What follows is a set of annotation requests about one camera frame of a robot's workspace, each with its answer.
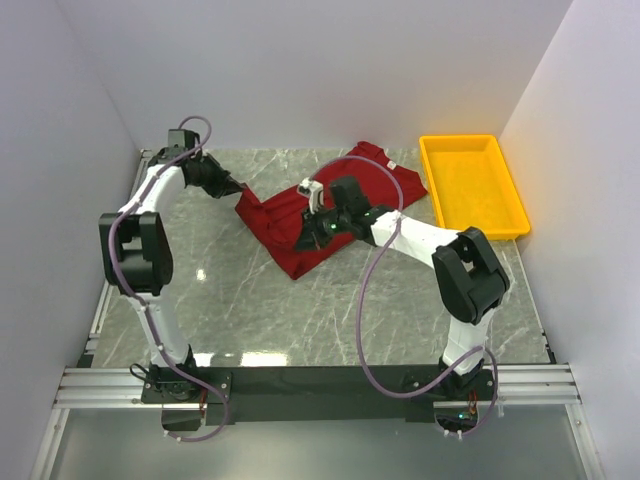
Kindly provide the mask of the yellow plastic tray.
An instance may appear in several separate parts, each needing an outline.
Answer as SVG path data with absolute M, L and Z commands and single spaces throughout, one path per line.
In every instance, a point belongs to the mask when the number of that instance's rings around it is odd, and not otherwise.
M 419 146 L 438 226 L 477 227 L 490 240 L 515 240 L 530 232 L 495 136 L 426 135 Z

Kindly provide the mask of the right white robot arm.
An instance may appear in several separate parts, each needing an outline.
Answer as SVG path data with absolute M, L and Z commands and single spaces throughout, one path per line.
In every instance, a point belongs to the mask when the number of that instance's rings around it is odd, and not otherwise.
M 365 376 L 382 394 L 396 399 L 421 396 L 440 387 L 444 395 L 460 399 L 474 386 L 483 358 L 491 320 L 510 288 L 509 278 L 484 233 L 470 227 L 450 230 L 404 215 L 399 209 L 370 204 L 353 176 L 341 177 L 328 188 L 311 178 L 297 187 L 308 201 L 295 248 L 321 250 L 334 237 L 350 234 L 378 248 L 394 250 L 433 269 L 441 302 L 451 316 L 448 338 L 440 358 L 440 374 L 410 392 L 394 392 L 374 377 L 361 358 Z

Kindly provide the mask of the red t shirt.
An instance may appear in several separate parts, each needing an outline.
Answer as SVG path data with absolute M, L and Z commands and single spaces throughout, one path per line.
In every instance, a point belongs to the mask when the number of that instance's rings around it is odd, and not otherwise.
M 312 179 L 324 186 L 323 208 L 344 209 L 362 224 L 371 209 L 383 213 L 402 210 L 427 195 L 416 171 L 392 165 L 383 149 L 365 141 L 359 142 L 345 160 L 322 166 Z M 235 207 L 251 233 L 293 280 L 356 240 L 350 234 L 337 235 L 323 250 L 297 252 L 294 245 L 301 233 L 302 213 L 307 209 L 308 201 L 297 193 L 296 186 L 264 202 L 245 189 Z

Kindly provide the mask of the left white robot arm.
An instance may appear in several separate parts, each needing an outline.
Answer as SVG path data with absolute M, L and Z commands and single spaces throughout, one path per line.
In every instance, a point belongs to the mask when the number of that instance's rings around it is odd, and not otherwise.
M 188 187 L 198 187 L 212 198 L 246 189 L 203 152 L 204 143 L 195 131 L 183 126 L 171 129 L 167 146 L 149 162 L 131 199 L 99 219 L 106 280 L 133 306 L 151 346 L 145 386 L 179 402 L 193 399 L 203 387 L 192 348 L 169 302 L 174 260 L 162 214 Z

